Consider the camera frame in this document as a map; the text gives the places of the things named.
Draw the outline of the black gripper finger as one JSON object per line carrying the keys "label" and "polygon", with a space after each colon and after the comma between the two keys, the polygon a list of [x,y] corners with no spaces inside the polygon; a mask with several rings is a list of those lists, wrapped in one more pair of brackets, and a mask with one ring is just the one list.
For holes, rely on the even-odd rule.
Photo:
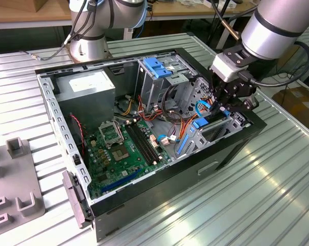
{"label": "black gripper finger", "polygon": [[225,116],[229,116],[230,112],[228,110],[228,103],[230,100],[229,96],[223,96],[221,98],[212,96],[212,104],[210,107],[210,113],[216,115],[218,113],[223,113]]}
{"label": "black gripper finger", "polygon": [[245,97],[243,100],[236,98],[231,102],[231,112],[252,111],[259,106],[259,101],[254,95]]}

